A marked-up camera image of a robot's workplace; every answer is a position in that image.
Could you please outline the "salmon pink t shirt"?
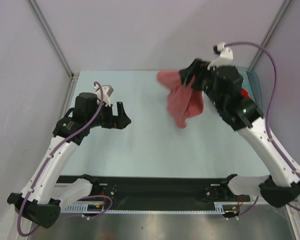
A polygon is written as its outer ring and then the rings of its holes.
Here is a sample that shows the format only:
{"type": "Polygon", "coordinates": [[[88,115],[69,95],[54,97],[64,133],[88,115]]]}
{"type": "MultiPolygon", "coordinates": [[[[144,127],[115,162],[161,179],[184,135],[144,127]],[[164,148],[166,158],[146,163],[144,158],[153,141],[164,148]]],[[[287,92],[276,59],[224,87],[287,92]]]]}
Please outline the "salmon pink t shirt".
{"type": "Polygon", "coordinates": [[[156,75],[157,81],[169,90],[166,110],[174,119],[175,125],[184,129],[186,120],[201,115],[204,111],[204,100],[201,90],[193,90],[195,77],[187,76],[188,85],[182,84],[182,77],[176,70],[161,70],[156,75]]]}

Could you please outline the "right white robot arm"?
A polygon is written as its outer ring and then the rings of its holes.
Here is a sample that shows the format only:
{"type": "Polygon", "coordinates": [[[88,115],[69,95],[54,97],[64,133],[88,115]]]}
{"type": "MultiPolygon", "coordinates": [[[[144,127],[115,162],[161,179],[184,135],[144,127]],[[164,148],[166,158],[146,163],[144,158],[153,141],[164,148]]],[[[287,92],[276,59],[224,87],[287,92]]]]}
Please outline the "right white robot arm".
{"type": "Polygon", "coordinates": [[[207,95],[222,120],[249,143],[269,171],[259,177],[229,175],[222,181],[221,196],[227,201],[238,195],[262,197],[275,208],[295,200],[300,195],[300,166],[283,157],[274,134],[266,130],[262,110],[242,94],[244,78],[238,69],[233,65],[210,67],[196,58],[178,73],[182,85],[207,95]]]}

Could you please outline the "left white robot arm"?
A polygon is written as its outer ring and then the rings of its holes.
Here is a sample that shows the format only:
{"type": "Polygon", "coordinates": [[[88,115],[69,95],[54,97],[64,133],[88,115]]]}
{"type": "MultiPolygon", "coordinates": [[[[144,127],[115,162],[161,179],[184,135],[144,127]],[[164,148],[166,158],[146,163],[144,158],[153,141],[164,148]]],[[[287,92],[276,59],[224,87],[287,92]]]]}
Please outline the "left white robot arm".
{"type": "Polygon", "coordinates": [[[88,174],[81,175],[57,196],[52,193],[69,158],[92,128],[122,130],[131,124],[123,103],[116,103],[117,115],[114,115],[113,104],[107,103],[106,98],[105,93],[82,92],[76,97],[74,107],[57,122],[36,172],[21,193],[11,193],[7,199],[18,213],[18,224],[25,218],[48,229],[57,221],[63,208],[86,197],[90,200],[104,197],[100,181],[88,174]]]}

